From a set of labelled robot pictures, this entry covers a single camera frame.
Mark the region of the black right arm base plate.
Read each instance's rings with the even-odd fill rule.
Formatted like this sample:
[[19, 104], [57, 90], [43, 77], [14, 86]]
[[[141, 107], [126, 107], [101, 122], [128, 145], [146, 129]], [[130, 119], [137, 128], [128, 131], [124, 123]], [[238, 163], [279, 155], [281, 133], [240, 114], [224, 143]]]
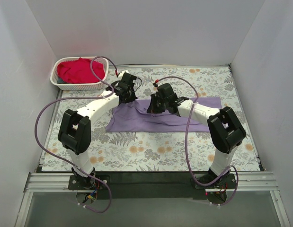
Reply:
[[195, 189], [234, 189], [237, 183], [234, 174], [226, 174], [211, 185], [209, 185], [209, 183], [213, 181], [215, 177], [209, 174], [194, 175], [194, 177], [199, 183], [203, 184], [197, 184], [193, 178], [190, 178], [190, 183]]

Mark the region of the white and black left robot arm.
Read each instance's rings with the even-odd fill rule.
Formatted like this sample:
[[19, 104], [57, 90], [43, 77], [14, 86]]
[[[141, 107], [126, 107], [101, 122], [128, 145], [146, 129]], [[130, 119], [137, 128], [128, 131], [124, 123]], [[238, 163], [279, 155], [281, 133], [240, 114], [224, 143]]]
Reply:
[[67, 149], [75, 166], [72, 172], [84, 188], [91, 188], [94, 181], [90, 175], [95, 175], [88, 148], [91, 143], [91, 126], [102, 115], [121, 103], [133, 102], [137, 99], [134, 90], [135, 82], [116, 81], [112, 83], [114, 93], [107, 87], [98, 99], [75, 111], [68, 109], [64, 112], [58, 140]]

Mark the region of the purple t shirt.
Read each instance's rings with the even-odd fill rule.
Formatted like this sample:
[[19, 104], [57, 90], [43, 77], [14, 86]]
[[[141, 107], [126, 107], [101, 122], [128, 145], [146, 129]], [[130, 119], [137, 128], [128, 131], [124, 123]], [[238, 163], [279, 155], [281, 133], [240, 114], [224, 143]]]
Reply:
[[150, 100], [136, 100], [120, 104], [106, 126], [107, 132], [185, 132], [187, 118], [178, 117], [168, 111], [147, 113]]

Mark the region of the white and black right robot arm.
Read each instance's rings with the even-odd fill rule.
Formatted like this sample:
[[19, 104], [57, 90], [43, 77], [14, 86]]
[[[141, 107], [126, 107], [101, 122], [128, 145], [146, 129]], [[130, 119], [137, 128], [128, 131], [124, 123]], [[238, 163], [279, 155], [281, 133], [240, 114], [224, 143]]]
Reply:
[[[152, 94], [147, 112], [157, 114], [166, 110], [178, 117], [187, 118], [185, 156], [188, 170], [195, 183], [199, 186], [207, 187], [226, 176], [230, 168], [232, 168], [231, 161], [234, 152], [246, 137], [246, 131], [234, 110], [228, 106], [223, 109], [208, 107], [199, 104], [197, 99], [192, 101], [186, 97], [178, 98], [176, 94], [169, 97], [160, 96], [158, 93]], [[191, 120], [208, 126], [215, 147], [214, 161], [209, 168], [208, 174], [202, 177], [203, 182], [200, 182], [194, 176], [188, 158], [188, 129]]]

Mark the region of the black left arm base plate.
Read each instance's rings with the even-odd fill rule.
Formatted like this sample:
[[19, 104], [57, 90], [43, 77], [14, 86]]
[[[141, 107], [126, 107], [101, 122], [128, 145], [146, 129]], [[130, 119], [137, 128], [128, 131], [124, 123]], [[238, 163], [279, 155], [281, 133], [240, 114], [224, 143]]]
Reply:
[[107, 190], [107, 187], [99, 181], [90, 178], [83, 177], [81, 175], [71, 175], [68, 183], [69, 190]]

